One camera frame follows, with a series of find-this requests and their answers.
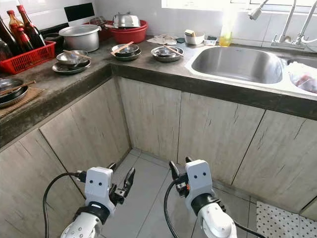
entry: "black cable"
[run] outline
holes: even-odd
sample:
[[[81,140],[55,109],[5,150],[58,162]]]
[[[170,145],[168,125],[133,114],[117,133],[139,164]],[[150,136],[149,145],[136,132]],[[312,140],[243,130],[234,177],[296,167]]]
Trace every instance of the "black cable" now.
[[[61,175],[58,175],[56,178],[54,178],[50,184],[48,185],[48,187],[45,190],[45,193],[43,195],[43,214],[44,214],[44,223],[45,223],[45,238],[49,238],[49,217],[48,217],[48,208],[46,206],[46,199],[49,193],[50,188],[52,187],[52,185],[61,177],[64,176],[76,176],[78,175],[77,173],[63,173]]]
[[[170,232],[172,233],[172,235],[173,235],[174,238],[179,238],[178,235],[177,235],[177,233],[176,233],[176,231],[175,231],[175,229],[174,229],[174,227],[173,227],[173,225],[172,225],[172,223],[171,223],[171,221],[170,221],[170,218],[169,218],[169,215],[168,215],[168,211],[167,211],[167,200],[168,200],[168,196],[169,196],[169,193],[170,193],[172,187],[173,187],[175,184],[176,184],[176,181],[173,180],[173,181],[170,183],[170,185],[168,186],[168,188],[167,188],[167,190],[166,190],[166,193],[165,193],[165,196],[164,196],[164,205],[163,205],[163,207],[164,207],[165,220],[166,220],[166,223],[167,223],[167,226],[168,226]],[[251,234],[254,234],[255,236],[257,236],[257,237],[259,237],[259,238],[266,238],[265,236],[263,236],[263,235],[261,235],[261,234],[255,232],[255,231],[252,231],[252,230],[250,230],[249,228],[246,228],[246,227],[240,225],[240,224],[237,223],[236,221],[234,221],[234,224],[236,224],[237,227],[239,227],[239,228],[241,228],[241,229],[243,229],[243,230],[245,230],[245,231],[247,231],[247,232],[249,232],[249,233],[251,233]]]

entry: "bamboo mat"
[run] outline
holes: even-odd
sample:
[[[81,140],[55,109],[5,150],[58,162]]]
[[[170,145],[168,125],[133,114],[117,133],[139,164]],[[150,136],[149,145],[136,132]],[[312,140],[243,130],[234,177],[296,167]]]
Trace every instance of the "bamboo mat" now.
[[[5,115],[9,114],[10,112],[14,111],[15,109],[21,107],[22,105],[30,102],[32,99],[39,96],[43,91],[44,91],[44,89],[29,87],[25,97],[20,102],[13,104],[9,107],[0,109],[0,118],[4,117]]]

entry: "cabinet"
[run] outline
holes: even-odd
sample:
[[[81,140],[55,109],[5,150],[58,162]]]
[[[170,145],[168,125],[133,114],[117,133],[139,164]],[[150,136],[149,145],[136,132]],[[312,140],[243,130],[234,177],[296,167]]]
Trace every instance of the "cabinet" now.
[[[130,149],[114,79],[40,127],[67,170],[106,167]]]
[[[206,160],[214,179],[231,184],[263,109],[182,93],[178,162]]]
[[[44,237],[42,198],[52,179],[66,172],[38,129],[0,153],[0,237]],[[84,199],[61,178],[48,194],[51,237],[59,237]]]
[[[299,212],[317,194],[317,121],[266,111],[233,185]]]
[[[177,160],[181,92],[118,78],[133,147]]]
[[[317,198],[302,211],[301,215],[317,221]]]

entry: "pot lid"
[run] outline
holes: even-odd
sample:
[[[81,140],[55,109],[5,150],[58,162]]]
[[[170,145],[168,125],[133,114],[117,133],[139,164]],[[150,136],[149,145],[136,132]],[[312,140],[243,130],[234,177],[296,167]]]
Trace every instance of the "pot lid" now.
[[[77,26],[69,26],[59,31],[61,36],[83,36],[88,35],[94,32],[101,30],[100,26],[97,25],[77,25]]]

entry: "gray tile floor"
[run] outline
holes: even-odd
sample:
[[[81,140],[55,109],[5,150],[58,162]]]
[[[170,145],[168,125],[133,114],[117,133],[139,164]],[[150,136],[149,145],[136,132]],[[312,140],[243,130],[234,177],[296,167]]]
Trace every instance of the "gray tile floor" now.
[[[106,238],[171,238],[163,213],[166,189],[172,181],[168,163],[133,149],[113,176],[122,184],[128,170],[136,169],[134,183],[123,205],[118,205],[115,216],[103,228]],[[227,213],[237,222],[256,229],[256,204],[250,196],[214,182],[214,190],[225,204]],[[171,221],[181,238],[206,238],[195,225],[196,216],[185,206],[184,198],[173,189],[169,197]],[[254,238],[238,229],[238,238]]]

